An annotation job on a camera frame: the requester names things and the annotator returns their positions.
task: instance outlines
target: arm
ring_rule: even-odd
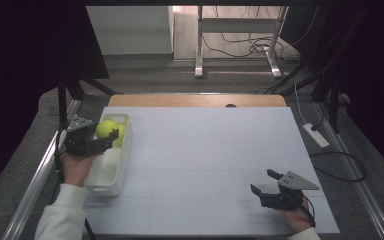
[[[67,153],[61,155],[65,180],[56,201],[43,211],[35,239],[82,239],[86,218],[82,209],[88,194],[83,184],[97,156],[78,158]]]
[[[308,209],[308,201],[306,198],[303,198],[303,206]],[[297,209],[295,211],[278,210],[278,212],[286,218],[286,221],[297,233],[289,237],[289,240],[320,240],[319,235],[317,235],[316,230],[311,227],[310,221],[308,221],[303,211]]]
[[[57,200],[43,211],[35,239],[82,239],[85,224],[82,208],[87,194],[86,189],[61,184]]]

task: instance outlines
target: white table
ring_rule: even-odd
[[[120,112],[133,127],[129,163],[120,196],[86,201],[96,234],[291,234],[249,184],[276,193],[270,168],[320,186],[289,108],[107,107],[103,115]],[[323,190],[305,194],[316,209],[316,230],[338,233]]]

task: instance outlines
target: white container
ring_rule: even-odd
[[[113,147],[93,161],[85,180],[85,187],[95,196],[118,196],[123,188],[124,175],[132,142],[132,126],[129,115],[125,113],[106,114],[101,121],[113,120],[126,126],[122,144],[113,142]]]

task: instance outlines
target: metal table leg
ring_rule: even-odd
[[[198,45],[195,61],[195,77],[202,78],[202,6],[198,6]]]
[[[267,48],[267,51],[264,52],[266,54],[267,61],[270,64],[270,68],[272,69],[272,72],[275,78],[282,77],[282,73],[280,73],[279,67],[276,64],[276,60],[274,57],[274,49],[276,47],[277,39],[279,38],[280,29],[282,28],[283,20],[285,18],[285,13],[286,13],[286,7],[282,6],[280,8],[279,16],[277,17],[277,22],[276,22],[275,29],[273,31],[273,36],[271,38],[270,45]]]

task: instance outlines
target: wall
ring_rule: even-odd
[[[171,54],[169,6],[87,7],[103,55]]]

